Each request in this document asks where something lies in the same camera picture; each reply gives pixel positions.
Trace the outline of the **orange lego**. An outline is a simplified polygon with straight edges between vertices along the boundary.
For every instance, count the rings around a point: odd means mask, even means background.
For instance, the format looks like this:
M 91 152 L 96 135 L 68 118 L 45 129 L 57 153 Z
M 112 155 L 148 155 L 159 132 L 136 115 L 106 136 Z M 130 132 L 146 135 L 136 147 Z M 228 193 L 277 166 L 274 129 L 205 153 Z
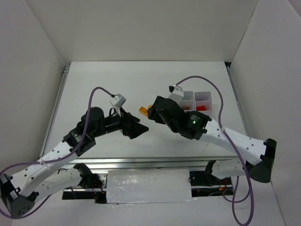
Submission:
M 142 115 L 148 117 L 148 110 L 149 110 L 149 108 L 145 108 L 145 107 L 142 106 L 142 107 L 139 109 L 139 113 L 141 113 Z

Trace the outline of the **red rectangular lego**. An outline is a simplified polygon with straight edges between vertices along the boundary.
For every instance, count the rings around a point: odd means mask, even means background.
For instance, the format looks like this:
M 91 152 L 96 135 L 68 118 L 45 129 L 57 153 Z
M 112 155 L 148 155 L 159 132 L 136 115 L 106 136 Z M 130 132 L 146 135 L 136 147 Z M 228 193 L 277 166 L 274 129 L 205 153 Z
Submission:
M 197 110 L 197 111 L 206 111 L 206 106 L 205 106 L 205 105 L 197 106 L 197 107 L 196 107 L 196 110 Z

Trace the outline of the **white divided container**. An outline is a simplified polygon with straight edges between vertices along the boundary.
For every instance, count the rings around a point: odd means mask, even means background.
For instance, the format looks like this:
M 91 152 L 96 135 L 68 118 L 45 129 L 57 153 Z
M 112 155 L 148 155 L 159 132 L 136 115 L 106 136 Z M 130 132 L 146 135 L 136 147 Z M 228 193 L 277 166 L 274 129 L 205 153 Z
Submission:
M 184 91 L 184 97 L 180 101 L 179 106 L 183 108 L 184 106 L 189 106 L 190 110 L 185 111 L 194 111 L 195 110 L 195 99 L 193 91 Z
M 197 106 L 206 106 L 206 111 L 199 111 L 209 117 L 213 117 L 212 95 L 210 91 L 200 91 L 194 93 L 195 109 Z

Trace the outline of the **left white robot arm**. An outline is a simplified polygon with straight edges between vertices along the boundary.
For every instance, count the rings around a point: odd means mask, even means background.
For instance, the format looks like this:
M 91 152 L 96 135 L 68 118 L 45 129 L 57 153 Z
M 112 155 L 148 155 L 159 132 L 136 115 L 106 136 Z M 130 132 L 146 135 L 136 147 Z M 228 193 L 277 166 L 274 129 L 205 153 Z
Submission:
M 18 173 L 1 174 L 0 198 L 9 212 L 7 217 L 21 219 L 32 214 L 36 202 L 61 189 L 101 187 L 100 178 L 84 163 L 77 163 L 63 172 L 59 170 L 95 146 L 97 137 L 121 131 L 134 139 L 148 130 L 138 118 L 124 110 L 120 115 L 105 117 L 101 108 L 89 108 L 52 151 L 35 162 L 26 163 L 26 168 Z

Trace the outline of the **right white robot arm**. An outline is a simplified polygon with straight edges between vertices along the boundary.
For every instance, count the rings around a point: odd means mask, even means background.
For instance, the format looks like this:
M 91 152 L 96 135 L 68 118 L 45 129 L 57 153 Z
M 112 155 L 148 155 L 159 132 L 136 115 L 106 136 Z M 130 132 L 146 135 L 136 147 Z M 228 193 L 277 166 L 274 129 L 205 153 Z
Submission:
M 184 111 L 175 101 L 158 96 L 148 109 L 148 119 L 167 125 L 174 133 L 190 140 L 201 140 L 234 152 L 244 162 L 251 179 L 269 183 L 277 142 L 258 140 L 222 127 L 211 117 L 197 111 Z

